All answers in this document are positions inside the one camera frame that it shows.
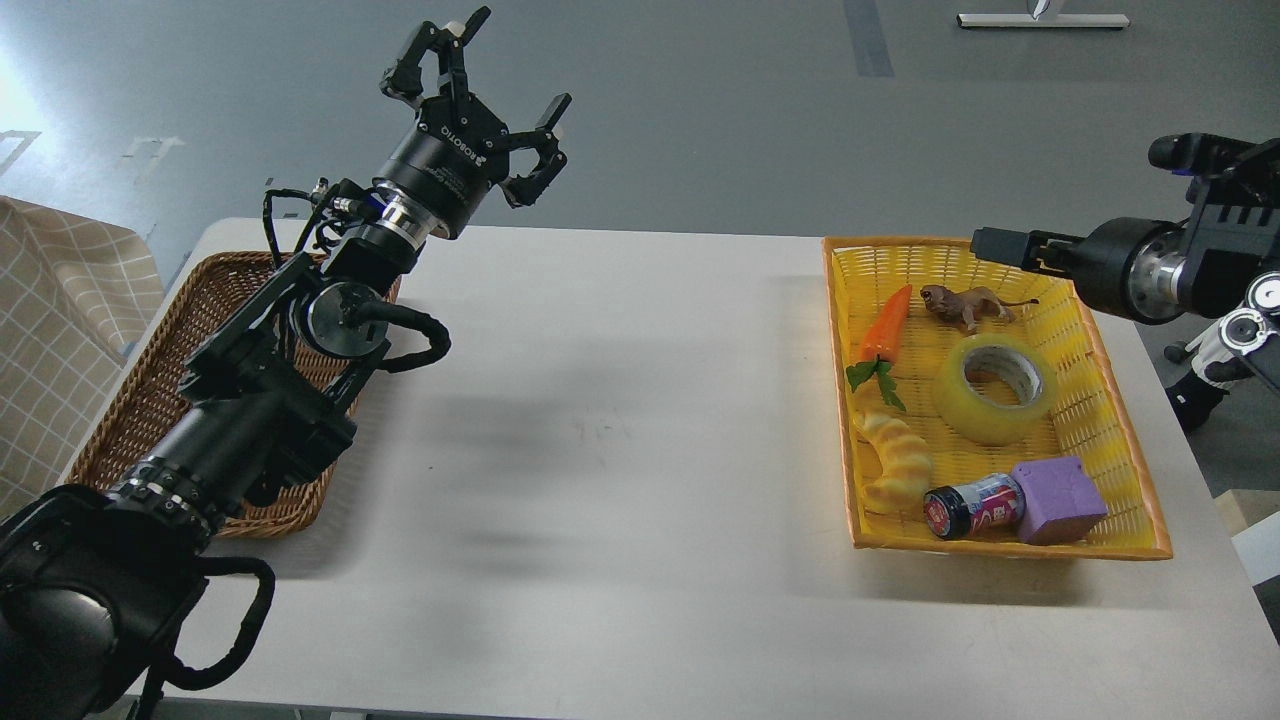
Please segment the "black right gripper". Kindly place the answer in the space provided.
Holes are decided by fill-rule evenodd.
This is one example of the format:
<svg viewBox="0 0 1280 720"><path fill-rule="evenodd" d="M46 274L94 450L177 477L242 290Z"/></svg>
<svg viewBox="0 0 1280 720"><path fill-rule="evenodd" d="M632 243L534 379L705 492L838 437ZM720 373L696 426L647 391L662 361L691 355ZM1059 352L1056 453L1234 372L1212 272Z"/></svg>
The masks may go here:
<svg viewBox="0 0 1280 720"><path fill-rule="evenodd" d="M984 261L1032 273L1069 273L1089 307L1139 323L1169 323L1185 309L1178 282L1185 264L1183 228L1171 222L1117 218L1084 240L1050 231L983 227L970 251Z"/></svg>

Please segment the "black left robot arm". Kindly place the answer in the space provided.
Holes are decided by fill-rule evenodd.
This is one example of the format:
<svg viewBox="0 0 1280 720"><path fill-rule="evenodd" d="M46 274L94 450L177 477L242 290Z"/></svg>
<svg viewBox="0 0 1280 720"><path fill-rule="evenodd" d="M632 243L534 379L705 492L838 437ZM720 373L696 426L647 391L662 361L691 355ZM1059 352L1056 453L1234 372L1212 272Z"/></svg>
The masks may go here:
<svg viewBox="0 0 1280 720"><path fill-rule="evenodd" d="M492 12L421 23L381 77L413 127L367 187L321 182L289 258L186 360L186 415L104 492L59 486L3 523L3 716L82 719L137 680L132 717L166 685L233 676L257 643L276 577L207 547L246 503L316 480L353 443L349 407L375 372L440 361L434 316L389 299L430 237L456 240L492 190L536 202L566 167L554 96L513 132L470 88L465 50Z"/></svg>

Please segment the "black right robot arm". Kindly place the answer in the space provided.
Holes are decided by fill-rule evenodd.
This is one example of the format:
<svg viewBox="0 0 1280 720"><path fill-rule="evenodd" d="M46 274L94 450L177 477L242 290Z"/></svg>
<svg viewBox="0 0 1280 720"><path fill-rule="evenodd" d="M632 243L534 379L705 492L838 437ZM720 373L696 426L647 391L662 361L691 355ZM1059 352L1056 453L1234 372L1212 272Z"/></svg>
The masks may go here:
<svg viewBox="0 0 1280 720"><path fill-rule="evenodd" d="M1070 281L1088 307L1147 325L1185 313L1219 322L1226 350L1277 388L1277 141L1156 138L1149 164L1190 181L1183 222L1121 217L1076 237L984 227L983 261Z"/></svg>

